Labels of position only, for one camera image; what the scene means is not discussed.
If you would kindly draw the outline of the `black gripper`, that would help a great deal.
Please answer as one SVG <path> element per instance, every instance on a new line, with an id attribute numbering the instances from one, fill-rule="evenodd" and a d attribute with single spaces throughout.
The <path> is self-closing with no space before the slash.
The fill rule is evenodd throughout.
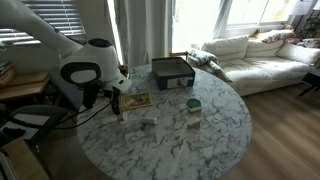
<path id="1" fill-rule="evenodd" d="M 91 109 L 93 107 L 93 104 L 96 101 L 97 94 L 99 90 L 101 89 L 99 82 L 91 82 L 86 83 L 82 86 L 83 89 L 83 105 L 87 109 Z M 120 108 L 119 108 L 119 94 L 112 92 L 111 94 L 111 106 L 113 113 L 115 115 L 120 114 Z"/>

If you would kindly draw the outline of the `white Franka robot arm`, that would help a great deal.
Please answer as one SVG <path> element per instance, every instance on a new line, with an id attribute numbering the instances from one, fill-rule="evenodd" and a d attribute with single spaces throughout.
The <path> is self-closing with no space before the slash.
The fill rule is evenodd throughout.
<path id="1" fill-rule="evenodd" d="M 120 73 L 108 0 L 0 0 L 0 26 L 27 34 L 58 54 L 63 79 L 84 90 L 91 108 L 109 95 L 113 112 L 131 81 Z"/>

